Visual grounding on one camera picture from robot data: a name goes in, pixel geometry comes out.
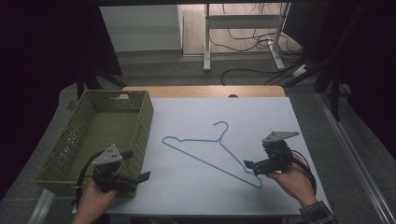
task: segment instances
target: silver bracket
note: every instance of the silver bracket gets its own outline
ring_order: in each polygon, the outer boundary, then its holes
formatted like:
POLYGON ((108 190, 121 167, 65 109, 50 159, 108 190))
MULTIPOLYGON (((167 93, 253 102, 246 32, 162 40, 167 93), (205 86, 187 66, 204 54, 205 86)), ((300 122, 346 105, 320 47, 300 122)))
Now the silver bracket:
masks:
POLYGON ((96 157, 96 159, 92 162, 92 165, 103 165, 122 160, 123 158, 119 152, 119 149, 116 147, 116 145, 113 144, 111 147, 106 149, 100 156, 96 157))
POLYGON ((274 132, 272 131, 266 138, 262 139, 263 143, 274 143, 278 142, 287 138, 291 138, 294 136, 299 135, 300 133, 298 132, 274 132))

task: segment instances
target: person's right hand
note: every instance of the person's right hand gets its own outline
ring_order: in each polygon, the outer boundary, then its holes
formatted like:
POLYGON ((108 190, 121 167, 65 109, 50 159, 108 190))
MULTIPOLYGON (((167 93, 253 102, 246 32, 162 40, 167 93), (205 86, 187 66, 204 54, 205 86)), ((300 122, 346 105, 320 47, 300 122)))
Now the person's right hand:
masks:
MULTIPOLYGON (((304 163, 303 159, 297 154, 293 153, 293 156, 295 159, 304 163)), ((303 168, 297 164, 292 163, 289 170, 285 173, 271 173, 266 176, 274 179, 276 183, 291 197, 295 198, 302 207, 307 207, 318 202, 308 176, 303 168)))

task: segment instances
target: wall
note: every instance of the wall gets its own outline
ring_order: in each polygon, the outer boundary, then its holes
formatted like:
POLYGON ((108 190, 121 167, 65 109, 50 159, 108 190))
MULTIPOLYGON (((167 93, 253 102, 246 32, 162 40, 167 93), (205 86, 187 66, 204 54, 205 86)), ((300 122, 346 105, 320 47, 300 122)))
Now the wall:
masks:
POLYGON ((116 52, 181 49, 177 6, 100 9, 116 52))

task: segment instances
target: white desk frame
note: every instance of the white desk frame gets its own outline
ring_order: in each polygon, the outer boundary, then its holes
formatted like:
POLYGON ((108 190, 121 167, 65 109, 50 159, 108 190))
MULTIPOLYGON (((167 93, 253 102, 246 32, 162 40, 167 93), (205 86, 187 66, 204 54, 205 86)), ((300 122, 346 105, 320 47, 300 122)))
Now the white desk frame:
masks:
POLYGON ((205 6, 205 50, 204 50, 204 71, 210 71, 210 30, 213 29, 276 29, 274 41, 269 41, 269 49, 279 71, 285 69, 279 52, 277 43, 280 32, 285 23, 286 14, 290 3, 279 15, 216 15, 210 16, 209 5, 205 6))

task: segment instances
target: plastic storage basket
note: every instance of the plastic storage basket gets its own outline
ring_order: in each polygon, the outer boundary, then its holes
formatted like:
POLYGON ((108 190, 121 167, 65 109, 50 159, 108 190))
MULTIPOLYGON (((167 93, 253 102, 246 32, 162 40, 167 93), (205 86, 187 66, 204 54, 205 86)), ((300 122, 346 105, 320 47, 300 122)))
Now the plastic storage basket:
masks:
MULTIPOLYGON (((153 112, 147 91, 85 91, 35 182, 57 195, 75 196, 78 176, 87 160, 113 144, 120 152, 134 152, 119 171, 137 177, 153 112)), ((92 170, 90 165, 87 175, 92 170)))

